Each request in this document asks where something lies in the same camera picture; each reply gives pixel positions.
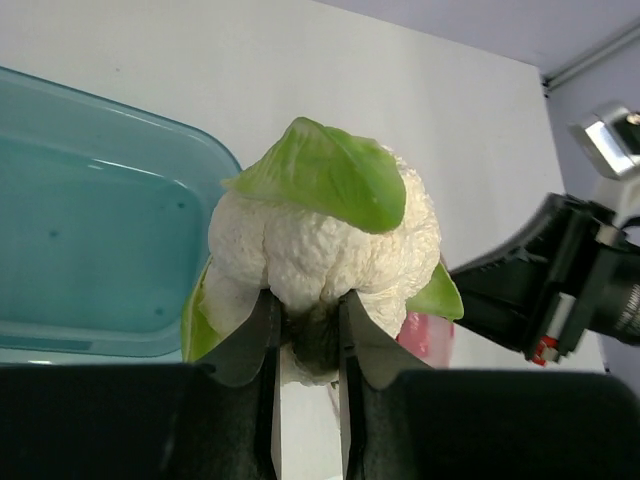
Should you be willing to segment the clear pink zip top bag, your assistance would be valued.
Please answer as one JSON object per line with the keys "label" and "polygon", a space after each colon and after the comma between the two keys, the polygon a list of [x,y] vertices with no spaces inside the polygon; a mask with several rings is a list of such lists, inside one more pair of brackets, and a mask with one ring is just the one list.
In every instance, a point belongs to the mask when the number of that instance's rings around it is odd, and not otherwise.
{"label": "clear pink zip top bag", "polygon": [[408,311],[396,341],[433,368],[448,368],[454,345],[454,324],[447,319]]}

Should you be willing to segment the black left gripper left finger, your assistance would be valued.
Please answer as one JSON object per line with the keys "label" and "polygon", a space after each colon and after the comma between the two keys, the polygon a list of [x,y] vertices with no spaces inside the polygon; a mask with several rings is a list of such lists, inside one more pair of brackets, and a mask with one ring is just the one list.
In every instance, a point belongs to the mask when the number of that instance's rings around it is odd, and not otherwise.
{"label": "black left gripper left finger", "polygon": [[281,306],[201,360],[1,371],[5,479],[276,479]]}

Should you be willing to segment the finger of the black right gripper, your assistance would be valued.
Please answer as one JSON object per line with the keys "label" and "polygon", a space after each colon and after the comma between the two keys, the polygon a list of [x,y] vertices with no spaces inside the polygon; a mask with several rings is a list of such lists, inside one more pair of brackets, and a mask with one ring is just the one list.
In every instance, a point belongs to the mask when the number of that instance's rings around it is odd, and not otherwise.
{"label": "finger of the black right gripper", "polygon": [[458,324],[509,350],[525,349],[536,296],[570,218],[549,194],[529,221],[495,249],[450,272],[464,307]]}

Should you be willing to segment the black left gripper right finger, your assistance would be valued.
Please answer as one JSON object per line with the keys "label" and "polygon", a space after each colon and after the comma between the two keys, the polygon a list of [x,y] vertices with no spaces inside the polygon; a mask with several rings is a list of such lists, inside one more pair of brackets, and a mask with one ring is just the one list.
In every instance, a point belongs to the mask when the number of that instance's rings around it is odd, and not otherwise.
{"label": "black left gripper right finger", "polygon": [[342,297],[347,479],[635,479],[639,401],[612,376],[432,369]]}

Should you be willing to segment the white cauliflower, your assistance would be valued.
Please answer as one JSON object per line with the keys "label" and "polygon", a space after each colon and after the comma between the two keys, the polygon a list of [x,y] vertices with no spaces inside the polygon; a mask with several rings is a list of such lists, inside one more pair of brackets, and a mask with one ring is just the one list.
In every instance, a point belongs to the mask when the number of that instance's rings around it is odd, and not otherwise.
{"label": "white cauliflower", "polygon": [[263,291],[284,309],[286,384],[337,381],[335,317],[346,294],[391,338],[411,313],[464,315],[419,173],[372,138],[304,116],[224,181],[207,241],[208,258],[182,311],[188,363],[235,332]]}

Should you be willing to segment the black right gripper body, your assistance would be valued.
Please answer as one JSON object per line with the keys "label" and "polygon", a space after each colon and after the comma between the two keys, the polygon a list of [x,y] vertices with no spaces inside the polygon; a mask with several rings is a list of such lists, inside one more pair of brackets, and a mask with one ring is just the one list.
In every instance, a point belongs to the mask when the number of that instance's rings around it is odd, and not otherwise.
{"label": "black right gripper body", "polygon": [[586,331],[639,344],[639,247],[627,235],[639,218],[616,227],[612,210],[572,196],[561,211],[568,220],[525,336],[525,358],[538,365],[574,352]]}

